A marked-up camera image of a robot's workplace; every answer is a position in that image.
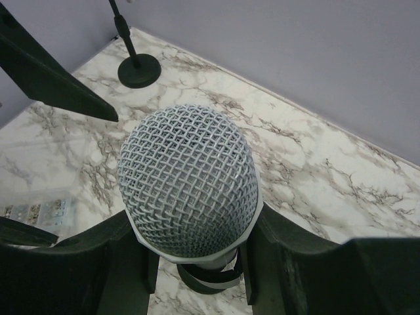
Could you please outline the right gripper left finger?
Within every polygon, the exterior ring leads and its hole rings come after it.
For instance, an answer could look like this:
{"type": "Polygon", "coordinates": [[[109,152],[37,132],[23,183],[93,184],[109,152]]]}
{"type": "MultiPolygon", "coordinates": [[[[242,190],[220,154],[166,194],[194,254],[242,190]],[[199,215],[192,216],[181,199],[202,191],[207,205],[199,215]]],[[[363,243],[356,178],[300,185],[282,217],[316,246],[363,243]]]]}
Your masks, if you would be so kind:
{"type": "Polygon", "coordinates": [[[52,246],[1,243],[1,313],[147,314],[158,264],[124,211],[52,246]]]}

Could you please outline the white microphone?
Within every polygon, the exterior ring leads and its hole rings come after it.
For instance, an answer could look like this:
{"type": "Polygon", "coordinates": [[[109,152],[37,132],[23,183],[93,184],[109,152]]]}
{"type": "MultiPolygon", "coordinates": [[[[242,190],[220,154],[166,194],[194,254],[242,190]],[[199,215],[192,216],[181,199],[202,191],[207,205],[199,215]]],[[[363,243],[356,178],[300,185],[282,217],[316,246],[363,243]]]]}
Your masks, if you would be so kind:
{"type": "Polygon", "coordinates": [[[121,146],[117,181],[137,240],[177,264],[211,264],[230,254],[263,208],[245,137],[205,106],[147,115],[121,146]]]}

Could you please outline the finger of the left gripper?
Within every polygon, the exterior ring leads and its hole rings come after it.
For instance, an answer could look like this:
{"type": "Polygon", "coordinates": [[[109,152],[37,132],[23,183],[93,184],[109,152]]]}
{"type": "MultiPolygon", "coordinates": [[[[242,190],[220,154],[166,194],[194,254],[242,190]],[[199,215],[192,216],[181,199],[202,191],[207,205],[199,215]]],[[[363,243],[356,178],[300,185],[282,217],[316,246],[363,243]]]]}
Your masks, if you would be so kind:
{"type": "Polygon", "coordinates": [[[52,246],[58,236],[22,222],[1,217],[1,243],[26,246],[52,246]]]}
{"type": "Polygon", "coordinates": [[[68,73],[1,5],[1,68],[30,99],[106,121],[113,106],[68,73]]]}

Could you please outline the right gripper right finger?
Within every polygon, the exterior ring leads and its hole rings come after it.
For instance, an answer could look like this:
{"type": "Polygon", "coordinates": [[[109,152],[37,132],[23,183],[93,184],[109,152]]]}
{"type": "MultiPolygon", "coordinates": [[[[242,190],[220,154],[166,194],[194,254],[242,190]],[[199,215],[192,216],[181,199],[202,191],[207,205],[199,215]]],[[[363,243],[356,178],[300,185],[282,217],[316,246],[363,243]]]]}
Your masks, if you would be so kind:
{"type": "Polygon", "coordinates": [[[265,205],[243,249],[254,314],[418,314],[419,239],[325,240],[265,205]]]}

